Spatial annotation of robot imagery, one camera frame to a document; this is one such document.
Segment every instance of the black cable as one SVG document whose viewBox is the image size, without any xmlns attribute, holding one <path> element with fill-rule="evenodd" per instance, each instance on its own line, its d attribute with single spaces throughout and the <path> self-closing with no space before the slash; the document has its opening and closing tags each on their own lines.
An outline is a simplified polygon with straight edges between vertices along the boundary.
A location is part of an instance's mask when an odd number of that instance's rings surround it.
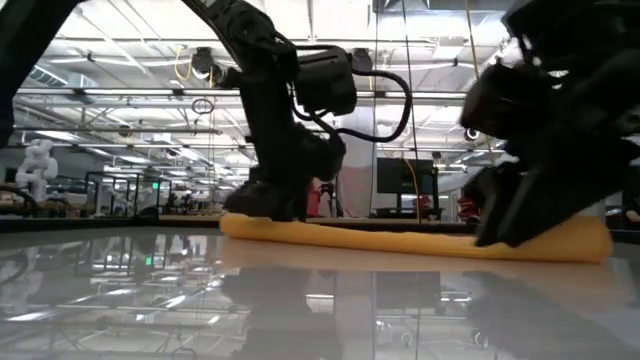
<svg viewBox="0 0 640 360">
<path fill-rule="evenodd" d="M 407 127 L 407 123 L 409 122 L 409 115 L 411 115 L 411 108 L 413 107 L 413 96 L 411 94 L 411 89 L 406 81 L 400 76 L 380 70 L 371 70 L 371 71 L 360 71 L 356 69 L 351 69 L 351 71 L 358 76 L 380 76 L 389 80 L 395 81 L 401 88 L 405 94 L 404 108 L 402 110 L 402 116 L 400 117 L 400 123 L 396 130 L 389 136 L 371 136 L 367 134 L 363 134 L 359 131 L 353 129 L 340 128 L 336 129 L 336 132 L 339 134 L 350 135 L 356 137 L 361 140 L 375 142 L 375 143 L 389 143 L 393 140 L 397 139 L 402 135 L 402 132 Z"/>
</svg>

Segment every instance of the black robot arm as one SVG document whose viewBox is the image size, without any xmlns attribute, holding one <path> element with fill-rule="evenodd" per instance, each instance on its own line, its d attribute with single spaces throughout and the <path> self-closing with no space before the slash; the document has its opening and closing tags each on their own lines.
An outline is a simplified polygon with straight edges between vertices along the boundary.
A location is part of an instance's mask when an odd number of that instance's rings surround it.
<svg viewBox="0 0 640 360">
<path fill-rule="evenodd" d="M 638 19 L 637 1 L 518 1 L 506 13 L 523 62 L 485 70 L 460 119 L 518 158 L 464 188 L 482 207 L 478 245 L 519 246 L 634 185 L 640 147 L 625 138 L 640 131 Z"/>
<path fill-rule="evenodd" d="M 311 180 L 329 181 L 342 166 L 346 148 L 339 134 L 389 142 L 404 130 L 412 98 L 408 85 L 397 75 L 355 71 L 351 56 L 339 47 L 296 47 L 275 29 L 267 15 L 245 1 L 182 1 L 213 29 L 238 66 L 222 78 L 216 75 L 216 82 L 220 87 L 240 90 L 259 167 L 252 171 L 251 180 L 227 199 L 228 210 L 277 220 L 304 219 Z M 0 148 L 13 134 L 11 99 L 80 2 L 59 0 L 53 6 L 47 0 L 7 0 L 0 9 L 0 73 L 4 76 L 0 84 Z M 315 53 L 298 56 L 298 50 Z M 357 93 L 352 73 L 390 78 L 405 91 L 402 118 L 391 136 L 333 129 L 322 121 L 329 113 L 340 116 L 354 111 Z M 294 101 L 306 115 L 296 109 Z M 294 121 L 294 113 L 317 123 L 327 136 L 319 137 Z"/>
<path fill-rule="evenodd" d="M 250 180 L 227 198 L 227 210 L 274 220 L 304 220 L 312 179 L 331 181 L 342 166 L 346 147 L 341 133 L 388 142 L 404 130 L 412 98 L 408 85 L 397 75 L 356 71 L 351 56 L 337 46 L 297 47 L 275 29 L 267 15 L 245 1 L 217 0 L 207 7 L 198 1 L 183 1 L 214 29 L 238 65 L 238 70 L 229 69 L 217 84 L 240 90 L 249 139 L 258 157 L 258 168 L 253 169 Z M 298 51 L 315 53 L 298 56 Z M 340 116 L 355 110 L 353 74 L 384 76 L 405 91 L 403 116 L 391 136 L 334 129 L 321 119 L 329 113 Z M 294 121 L 294 114 L 318 124 L 326 137 Z"/>
</svg>

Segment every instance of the cable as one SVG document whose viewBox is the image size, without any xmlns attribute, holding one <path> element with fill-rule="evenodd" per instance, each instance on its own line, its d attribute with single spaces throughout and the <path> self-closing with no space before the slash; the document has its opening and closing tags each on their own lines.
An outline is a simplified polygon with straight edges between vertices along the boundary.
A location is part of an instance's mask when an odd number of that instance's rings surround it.
<svg viewBox="0 0 640 360">
<path fill-rule="evenodd" d="M 467 25 L 469 26 L 469 41 L 471 42 L 471 54 L 473 55 L 473 71 L 476 74 L 476 80 L 478 80 L 480 79 L 480 70 L 478 69 L 478 56 L 476 53 L 476 42 L 473 38 L 473 24 L 471 23 L 471 0 L 465 0 L 464 5 L 465 5 L 465 12 L 467 13 Z M 489 151 L 489 161 L 491 161 L 492 166 L 495 166 L 496 161 L 493 158 L 493 149 L 491 148 L 491 137 L 487 134 L 484 134 L 484 141 L 487 143 L 487 150 Z"/>
<path fill-rule="evenodd" d="M 405 158 L 402 158 L 402 160 L 404 160 L 404 162 L 409 167 L 409 171 L 411 171 L 411 177 L 413 177 L 413 188 L 416 191 L 416 214 L 418 214 L 418 223 L 420 223 L 420 219 L 422 219 L 422 216 L 420 216 L 420 190 L 418 190 L 418 178 L 416 177 L 416 172 L 413 171 L 413 166 L 411 166 L 409 160 Z"/>
<path fill-rule="evenodd" d="M 177 60 L 180 58 L 180 54 L 182 54 L 182 47 L 178 47 L 178 51 L 177 51 L 177 54 L 176 54 L 176 63 L 173 64 L 173 71 L 176 73 L 176 76 L 178 77 L 178 79 L 187 81 L 191 77 L 191 72 L 193 70 L 193 66 L 191 65 L 191 60 L 193 59 L 193 54 L 189 57 L 189 65 L 188 65 L 189 70 L 187 70 L 187 76 L 184 76 L 184 75 L 180 74 L 180 71 L 178 70 Z"/>
<path fill-rule="evenodd" d="M 351 69 L 351 71 L 358 76 L 380 76 L 380 77 L 395 81 L 402 88 L 402 91 L 404 92 L 404 95 L 405 95 L 404 108 L 402 109 L 402 117 L 400 118 L 400 123 L 398 124 L 398 127 L 396 128 L 396 130 L 389 136 L 384 136 L 384 137 L 371 136 L 371 135 L 363 134 L 353 129 L 346 129 L 346 128 L 336 129 L 336 132 L 339 134 L 350 135 L 360 140 L 375 142 L 375 143 L 389 143 L 397 139 L 398 137 L 400 137 L 404 129 L 407 127 L 407 124 L 409 123 L 409 115 L 411 115 L 411 109 L 413 107 L 413 95 L 411 94 L 411 89 L 409 88 L 409 85 L 407 84 L 407 82 L 404 81 L 404 79 L 402 79 L 400 76 L 387 71 L 380 71 L 380 70 L 360 71 L 356 69 Z"/>
<path fill-rule="evenodd" d="M 372 70 L 374 67 L 377 68 L 378 66 L 378 38 L 379 38 L 379 34 L 380 34 L 380 7 L 377 8 L 378 13 L 376 13 L 376 43 L 375 43 L 375 49 L 374 49 L 374 54 L 375 54 L 375 59 L 373 59 L 373 64 L 375 64 L 374 66 L 372 66 Z M 371 88 L 371 90 L 376 91 L 378 89 L 378 78 L 375 76 L 369 76 L 369 87 Z M 379 135 L 378 134 L 378 117 L 377 117 L 377 112 L 376 109 L 378 108 L 378 98 L 376 96 L 373 97 L 373 113 L 372 113 L 372 117 L 373 117 L 373 135 Z M 373 210 L 373 197 L 374 197 L 374 189 L 373 189 L 373 176 L 375 175 L 376 177 L 378 176 L 378 172 L 377 172 L 377 168 L 378 168 L 378 149 L 377 146 L 372 146 L 371 148 L 371 185 L 369 186 L 369 214 L 371 214 L 372 210 Z"/>
<path fill-rule="evenodd" d="M 405 41 L 405 49 L 407 51 L 407 68 L 409 70 L 409 88 L 413 89 L 413 81 L 411 76 L 411 56 L 409 54 L 409 32 L 407 31 L 407 9 L 405 6 L 405 0 L 402 0 L 402 17 L 404 19 L 404 28 L 405 28 L 404 41 Z M 418 135 L 416 134 L 416 116 L 413 111 L 411 112 L 411 126 L 413 127 L 413 151 L 416 158 L 416 170 L 418 173 L 420 173 L 420 157 L 418 156 L 418 138 L 417 138 Z M 411 164 L 409 163 L 409 161 L 407 159 L 404 159 L 404 161 L 409 166 L 411 175 L 413 175 L 413 185 L 416 190 L 416 209 L 418 209 L 417 210 L 418 224 L 422 224 L 422 216 L 420 216 L 420 210 L 419 210 L 420 190 L 418 189 L 418 180 L 416 178 L 416 173 L 415 171 L 413 171 L 413 167 L 411 167 Z"/>
<path fill-rule="evenodd" d="M 213 66 L 211 66 L 211 70 L 209 71 L 209 88 L 213 89 L 213 84 Z"/>
</svg>

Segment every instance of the duct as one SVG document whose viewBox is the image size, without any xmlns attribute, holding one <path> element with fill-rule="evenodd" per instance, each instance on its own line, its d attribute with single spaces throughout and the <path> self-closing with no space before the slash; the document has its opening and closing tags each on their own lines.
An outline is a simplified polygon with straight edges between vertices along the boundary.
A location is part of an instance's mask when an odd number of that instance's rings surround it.
<svg viewBox="0 0 640 360">
<path fill-rule="evenodd" d="M 33 69 L 31 69 L 28 77 L 39 82 L 40 84 L 51 87 L 63 87 L 69 84 L 67 80 L 38 65 L 34 66 Z"/>
</svg>

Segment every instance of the yellow cloth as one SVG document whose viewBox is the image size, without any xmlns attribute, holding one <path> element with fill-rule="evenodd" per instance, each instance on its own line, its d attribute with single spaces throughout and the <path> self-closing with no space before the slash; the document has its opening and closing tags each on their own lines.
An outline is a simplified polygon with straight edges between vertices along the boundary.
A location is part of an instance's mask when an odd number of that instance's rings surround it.
<svg viewBox="0 0 640 360">
<path fill-rule="evenodd" d="M 474 259 L 601 263 L 611 254 L 608 229 L 598 218 L 574 216 L 517 249 L 475 247 L 470 236 L 369 232 L 227 214 L 220 230 L 237 239 Z"/>
</svg>

